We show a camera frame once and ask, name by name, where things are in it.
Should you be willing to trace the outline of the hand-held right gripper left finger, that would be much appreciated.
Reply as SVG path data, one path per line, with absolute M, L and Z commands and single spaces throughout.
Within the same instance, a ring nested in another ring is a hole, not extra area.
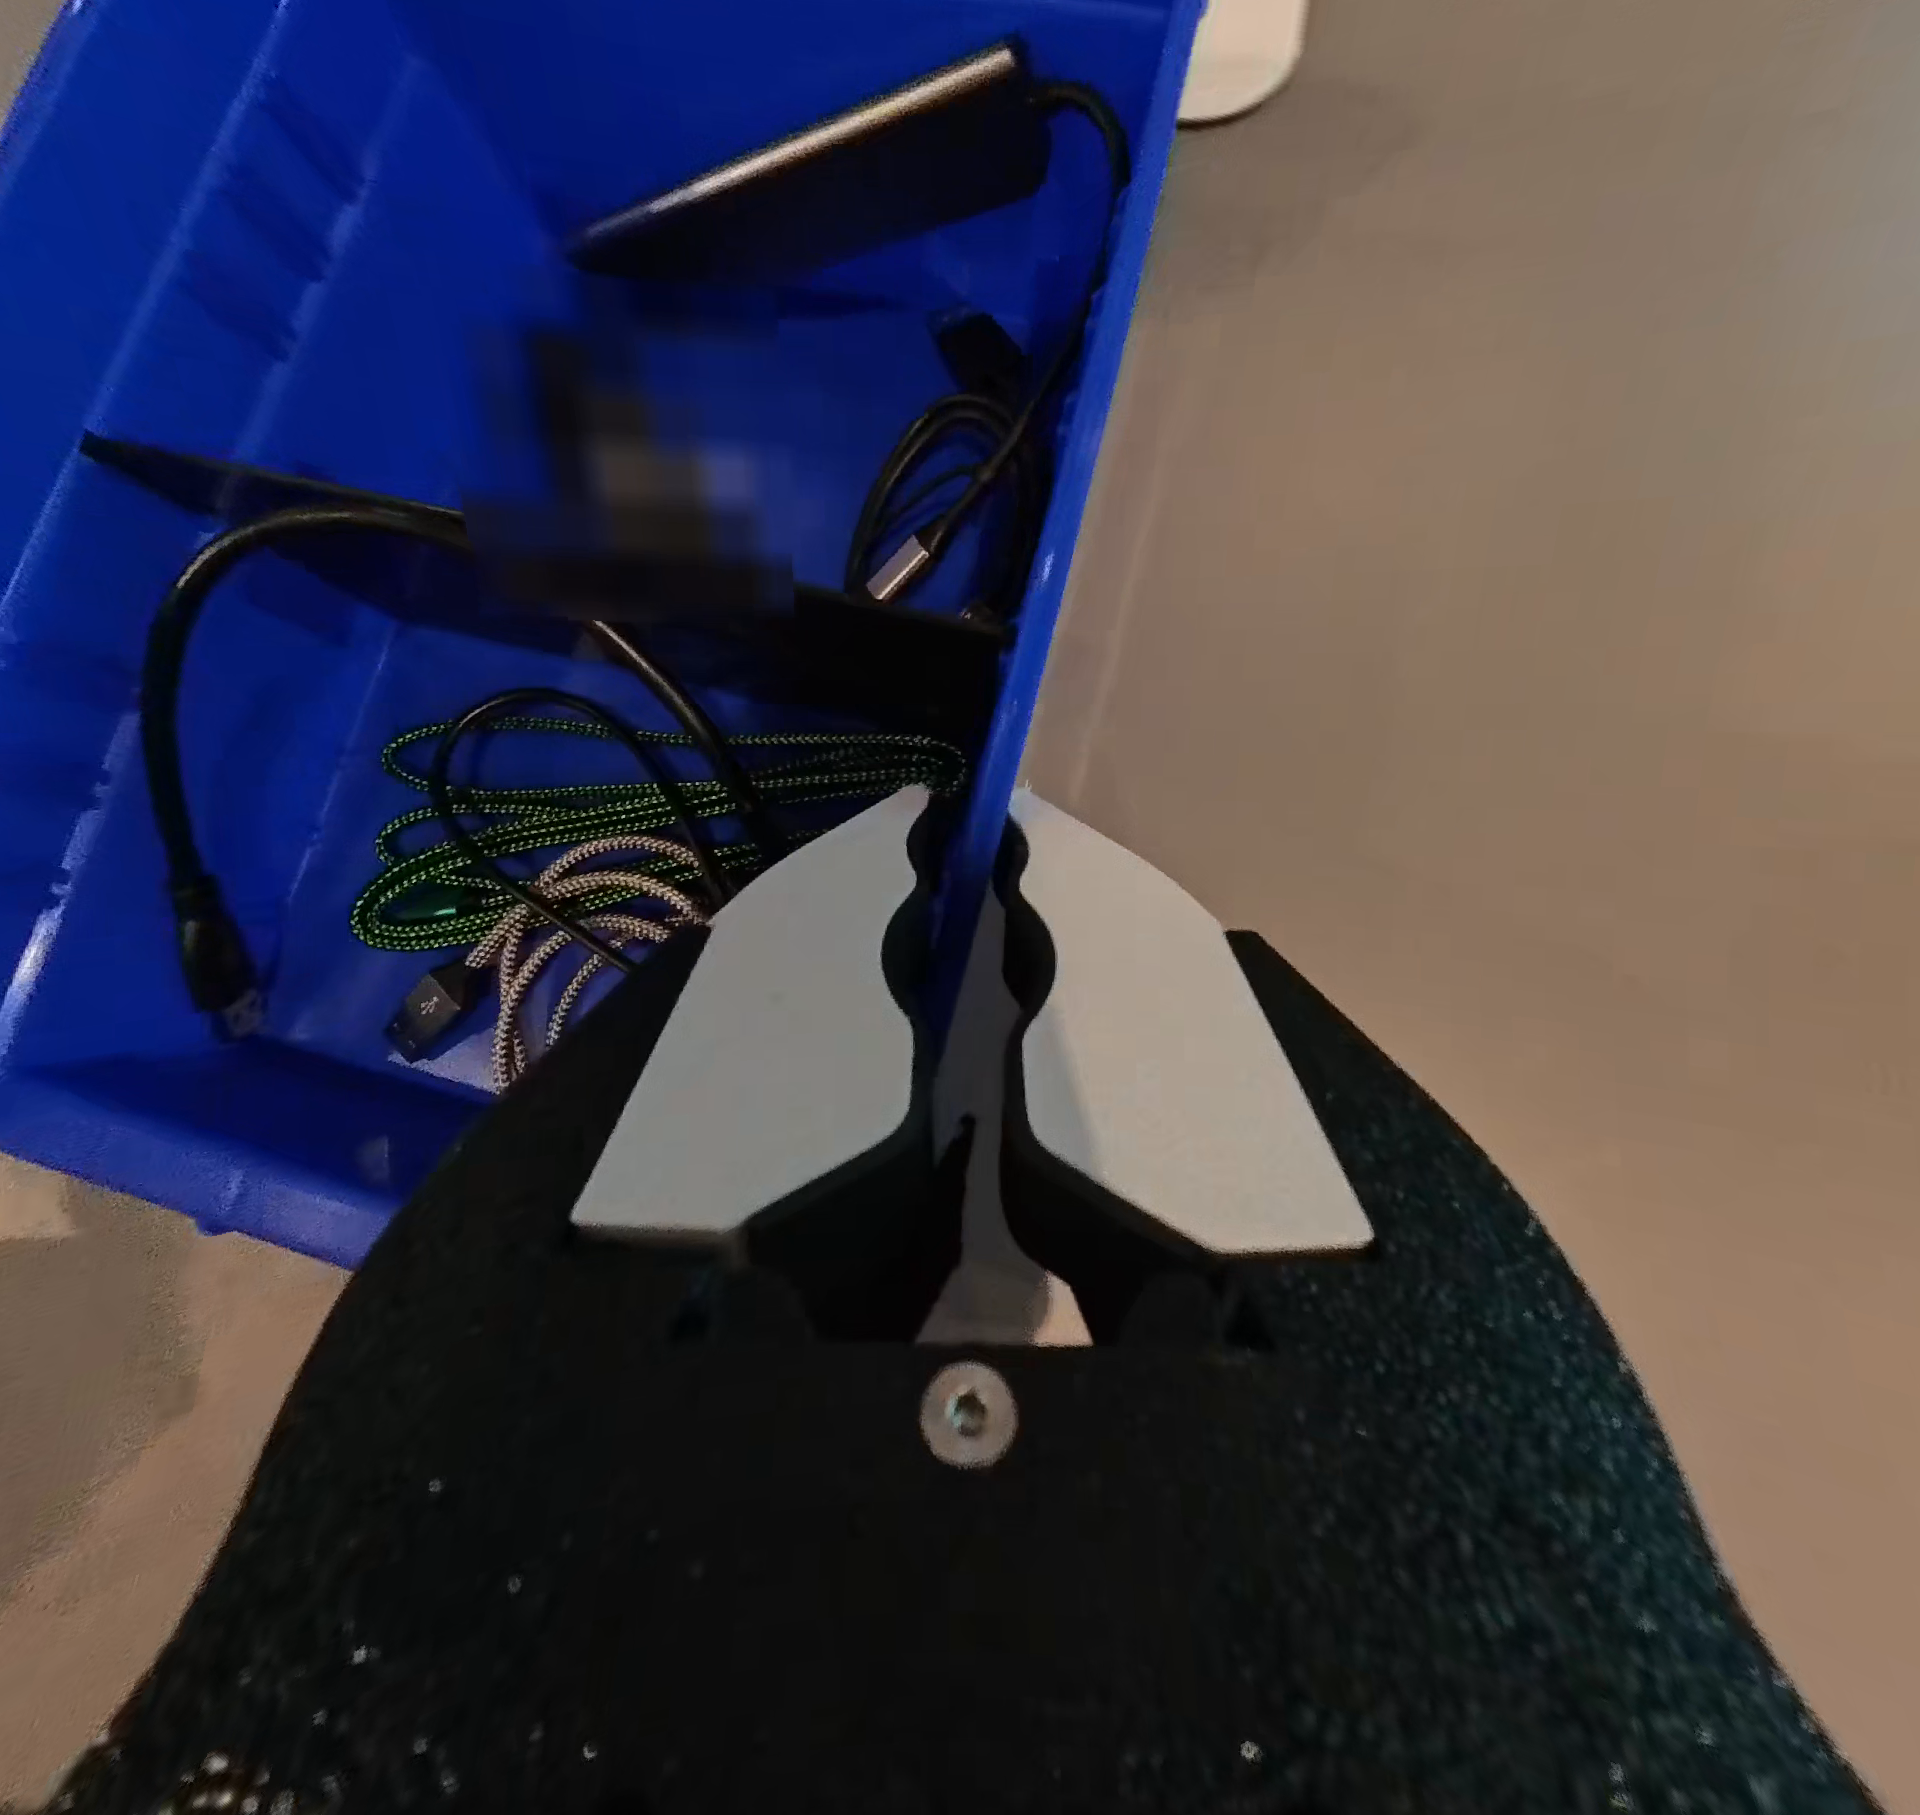
M 934 801 L 899 785 L 709 917 L 572 1205 L 578 1231 L 721 1247 L 824 1177 L 929 1155 L 915 1001 Z

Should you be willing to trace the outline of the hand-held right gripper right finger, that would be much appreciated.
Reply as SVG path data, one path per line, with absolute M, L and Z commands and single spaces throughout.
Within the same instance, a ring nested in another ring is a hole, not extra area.
M 1225 927 L 1187 889 L 1017 791 L 996 893 L 1017 1009 L 1006 1113 L 1043 1169 L 1203 1255 L 1373 1243 Z

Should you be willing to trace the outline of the grey usb hub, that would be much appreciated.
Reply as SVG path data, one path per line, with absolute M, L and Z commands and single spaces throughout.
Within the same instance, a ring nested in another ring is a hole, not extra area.
M 1004 38 L 591 219 L 566 257 L 632 281 L 803 279 L 1036 195 L 1051 158 L 1040 92 Z

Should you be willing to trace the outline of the instruction board with white stand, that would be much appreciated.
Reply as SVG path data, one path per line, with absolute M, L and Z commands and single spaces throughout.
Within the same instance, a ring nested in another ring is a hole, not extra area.
M 1177 106 L 1181 128 L 1233 122 L 1291 78 L 1310 0 L 1206 0 Z

